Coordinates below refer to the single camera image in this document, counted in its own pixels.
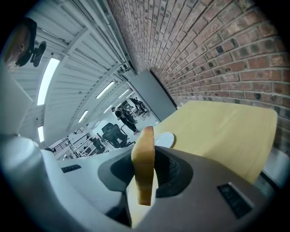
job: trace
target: corrugated ceiling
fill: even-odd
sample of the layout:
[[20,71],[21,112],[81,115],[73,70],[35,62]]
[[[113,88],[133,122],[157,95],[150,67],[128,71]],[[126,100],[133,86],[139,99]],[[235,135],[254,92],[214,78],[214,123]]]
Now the corrugated ceiling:
[[[91,8],[87,10],[81,2]],[[125,60],[127,57],[124,58],[121,50],[117,50],[118,43],[97,10],[96,2],[43,0],[27,14],[38,24],[36,41],[46,41],[47,49],[39,67],[34,68],[27,63],[16,69],[13,76],[33,99],[20,134],[39,142],[37,127],[44,126],[42,147],[97,120],[97,116],[111,104],[119,102],[118,97],[129,88],[118,77],[121,70],[129,67]],[[94,21],[92,10],[102,25]],[[37,106],[42,77],[51,58],[60,60],[60,63],[50,83],[45,104]],[[100,99],[96,99],[111,81],[115,84]],[[85,110],[89,110],[87,116],[78,123]]]

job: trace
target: brick wall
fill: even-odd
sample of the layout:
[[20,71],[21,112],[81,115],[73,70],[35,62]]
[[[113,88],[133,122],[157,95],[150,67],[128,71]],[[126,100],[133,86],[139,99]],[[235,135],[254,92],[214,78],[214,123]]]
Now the brick wall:
[[138,72],[151,69],[178,106],[189,100],[274,109],[290,149],[290,60],[250,0],[108,0]]

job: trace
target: light wood tabletop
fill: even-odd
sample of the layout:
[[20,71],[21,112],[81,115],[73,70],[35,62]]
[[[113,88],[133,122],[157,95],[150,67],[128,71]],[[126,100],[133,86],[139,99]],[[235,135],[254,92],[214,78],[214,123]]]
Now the light wood tabletop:
[[254,183],[270,153],[274,110],[212,101],[189,101],[154,127],[175,135],[174,149],[211,158]]

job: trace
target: fluorescent light panel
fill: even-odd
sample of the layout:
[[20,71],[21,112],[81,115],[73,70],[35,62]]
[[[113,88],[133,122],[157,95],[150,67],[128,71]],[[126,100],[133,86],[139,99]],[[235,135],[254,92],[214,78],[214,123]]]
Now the fluorescent light panel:
[[105,110],[104,113],[106,113],[106,112],[107,112],[111,107],[112,107],[112,105],[110,105],[110,106]]
[[39,128],[37,128],[37,130],[38,130],[39,141],[43,142],[44,141],[44,127],[40,126]]
[[56,67],[58,66],[59,60],[51,58],[46,70],[44,72],[44,75],[42,77],[42,81],[40,84],[40,89],[39,89],[39,93],[38,93],[38,98],[37,98],[37,105],[43,105],[45,102],[45,97],[47,94],[47,90],[51,81],[51,78],[53,77],[53,73],[56,69]]
[[86,116],[88,110],[84,111],[84,113],[82,114],[80,120],[78,122],[81,122],[83,120],[83,118]]
[[96,99],[99,99],[104,94],[104,92],[106,92],[113,84],[115,84],[115,82],[110,82],[110,84],[108,84],[107,87],[104,88],[102,92],[100,92],[100,94],[96,97]]
[[119,96],[119,98],[120,97],[122,97],[125,93],[127,93],[129,91],[129,89],[127,89],[125,92],[123,92],[122,94],[121,94],[121,96]]
[[[134,92],[130,93],[128,97],[130,97],[133,93],[134,93]],[[126,98],[128,98],[128,97],[126,97]]]

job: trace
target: black office chair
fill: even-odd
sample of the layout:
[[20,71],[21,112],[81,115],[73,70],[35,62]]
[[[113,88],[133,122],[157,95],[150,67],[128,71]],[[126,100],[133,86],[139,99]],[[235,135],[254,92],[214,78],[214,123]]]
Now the black office chair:
[[103,138],[108,140],[110,144],[113,145],[115,148],[123,148],[131,145],[131,142],[127,142],[128,136],[124,135],[117,124],[113,125],[111,123],[108,123],[102,128],[102,131],[104,132]]
[[113,127],[113,124],[111,124],[110,122],[108,124],[106,124],[101,130],[103,131],[103,133],[106,133],[108,131],[110,131]]

